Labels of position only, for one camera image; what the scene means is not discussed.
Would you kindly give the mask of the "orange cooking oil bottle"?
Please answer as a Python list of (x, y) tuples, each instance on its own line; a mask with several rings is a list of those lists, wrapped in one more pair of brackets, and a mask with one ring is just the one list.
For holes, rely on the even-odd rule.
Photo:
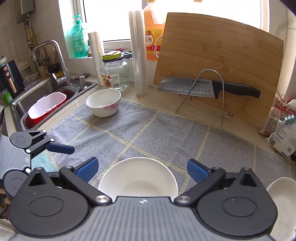
[(158, 61), (162, 40), (157, 39), (164, 33), (167, 11), (165, 1), (147, 1), (144, 8), (145, 44), (147, 60)]

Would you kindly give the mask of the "steel kitchen faucet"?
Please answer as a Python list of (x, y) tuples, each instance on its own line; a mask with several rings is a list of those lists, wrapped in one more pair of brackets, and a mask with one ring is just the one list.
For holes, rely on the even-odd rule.
[(53, 45), (55, 53), (50, 57), (48, 65), (48, 73), (57, 82), (59, 86), (72, 85), (72, 80), (68, 68), (66, 67), (60, 46), (56, 40), (47, 40), (32, 50), (32, 60), (35, 61), (39, 49), (43, 49), (46, 45)]

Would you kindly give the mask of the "green dish soap bottle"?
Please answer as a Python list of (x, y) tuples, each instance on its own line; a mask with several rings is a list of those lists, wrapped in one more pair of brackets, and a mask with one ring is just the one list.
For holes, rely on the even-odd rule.
[(88, 56), (86, 33), (80, 17), (81, 15), (73, 16), (75, 25), (71, 29), (71, 35), (74, 44), (74, 54), (76, 58), (84, 58)]

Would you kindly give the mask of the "stainless steel sink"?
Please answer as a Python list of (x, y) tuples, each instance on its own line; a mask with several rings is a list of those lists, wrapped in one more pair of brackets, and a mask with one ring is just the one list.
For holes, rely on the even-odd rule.
[(18, 96), (10, 105), (17, 131), (39, 128), (60, 109), (95, 87), (97, 83), (86, 78), (84, 87), (72, 79), (70, 85), (59, 86), (47, 78)]

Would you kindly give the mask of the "stack of white plates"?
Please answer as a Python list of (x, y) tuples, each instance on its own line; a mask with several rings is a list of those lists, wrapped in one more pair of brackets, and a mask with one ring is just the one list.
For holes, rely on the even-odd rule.
[(271, 236), (275, 240), (295, 239), (295, 180), (281, 177), (273, 181), (267, 192), (276, 204), (278, 215)]

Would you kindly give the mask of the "clear glass jar yellow label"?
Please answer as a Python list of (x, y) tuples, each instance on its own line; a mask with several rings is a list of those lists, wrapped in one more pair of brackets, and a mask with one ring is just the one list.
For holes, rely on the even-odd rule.
[(102, 56), (100, 74), (106, 87), (122, 91), (130, 82), (130, 67), (121, 51), (110, 51)]

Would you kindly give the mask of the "grey checked dish mat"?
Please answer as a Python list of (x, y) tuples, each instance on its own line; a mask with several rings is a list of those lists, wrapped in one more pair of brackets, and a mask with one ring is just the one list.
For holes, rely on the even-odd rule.
[(58, 168), (76, 166), (89, 157), (99, 160), (99, 171), (90, 181), (93, 186), (112, 165), (131, 157), (149, 157), (167, 166), (180, 191), (193, 185), (186, 169), (191, 158), (228, 172), (252, 168), (265, 186), (280, 177), (295, 178), (293, 161), (219, 128), (126, 100), (108, 118), (96, 117), (83, 105), (48, 134), (75, 148), (71, 155), (49, 152)]

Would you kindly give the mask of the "white plastic container in sink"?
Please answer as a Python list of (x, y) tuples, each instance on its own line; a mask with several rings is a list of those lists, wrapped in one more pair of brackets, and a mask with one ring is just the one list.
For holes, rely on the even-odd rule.
[(50, 114), (54, 109), (62, 105), (66, 101), (67, 95), (62, 92), (53, 92), (39, 99), (28, 110), (28, 115), (32, 120), (42, 120)]

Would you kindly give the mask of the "black handled santoku knife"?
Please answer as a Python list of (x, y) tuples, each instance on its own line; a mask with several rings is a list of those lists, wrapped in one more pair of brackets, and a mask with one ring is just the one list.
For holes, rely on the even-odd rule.
[[(186, 95), (193, 82), (194, 79), (192, 78), (167, 77), (160, 82), (158, 90)], [(222, 91), (221, 81), (199, 79), (190, 96), (198, 96), (199, 94), (209, 96), (209, 94), (213, 93), (212, 91), (214, 91), (214, 98), (218, 99), (219, 92)], [(261, 91), (255, 87), (239, 83), (225, 82), (224, 91), (240, 96), (251, 96), (255, 98), (260, 98), (261, 96)]]

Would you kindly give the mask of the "white plastic food bag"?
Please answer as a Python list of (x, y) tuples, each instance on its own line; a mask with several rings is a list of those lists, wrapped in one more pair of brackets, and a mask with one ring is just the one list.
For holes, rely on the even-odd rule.
[(278, 120), (275, 131), (265, 141), (289, 159), (295, 152), (295, 136), (295, 116), (289, 115), (284, 120)]

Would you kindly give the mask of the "white bowl pink flower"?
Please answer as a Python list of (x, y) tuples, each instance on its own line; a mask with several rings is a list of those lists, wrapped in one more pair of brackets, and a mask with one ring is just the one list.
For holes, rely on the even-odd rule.
[(121, 92), (117, 89), (102, 89), (91, 94), (86, 100), (86, 105), (95, 116), (106, 118), (118, 111), (120, 99)]
[(118, 196), (178, 196), (175, 176), (168, 167), (147, 157), (133, 157), (112, 166), (100, 180), (98, 190), (112, 200)]

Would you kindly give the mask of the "red white snack bag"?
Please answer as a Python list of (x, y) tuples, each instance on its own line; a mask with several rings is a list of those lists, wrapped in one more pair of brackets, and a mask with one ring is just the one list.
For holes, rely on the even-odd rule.
[(280, 98), (274, 97), (266, 122), (259, 133), (268, 137), (275, 131), (279, 120), (284, 121), (289, 115), (295, 116), (295, 111), (295, 99), (290, 99), (288, 102), (284, 102)]

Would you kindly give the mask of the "tall cling film roll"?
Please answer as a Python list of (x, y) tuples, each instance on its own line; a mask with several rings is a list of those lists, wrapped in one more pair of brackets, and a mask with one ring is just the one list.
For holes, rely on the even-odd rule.
[(149, 93), (149, 81), (147, 80), (144, 12), (143, 10), (130, 11), (128, 16), (135, 91), (137, 96), (145, 96)]

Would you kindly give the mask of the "teal cloth under mat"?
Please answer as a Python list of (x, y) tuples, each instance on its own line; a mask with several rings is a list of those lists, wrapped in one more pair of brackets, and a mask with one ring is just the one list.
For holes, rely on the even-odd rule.
[(43, 151), (31, 160), (32, 169), (43, 167), (47, 172), (58, 171), (58, 166), (48, 151)]

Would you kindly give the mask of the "bamboo cutting board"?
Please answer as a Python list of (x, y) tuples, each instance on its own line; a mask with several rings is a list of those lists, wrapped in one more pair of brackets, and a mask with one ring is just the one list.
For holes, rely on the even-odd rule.
[(273, 104), (283, 58), (282, 39), (215, 16), (168, 13), (154, 85), (166, 77), (223, 79), (260, 90), (260, 98), (220, 93), (201, 101), (262, 128)]

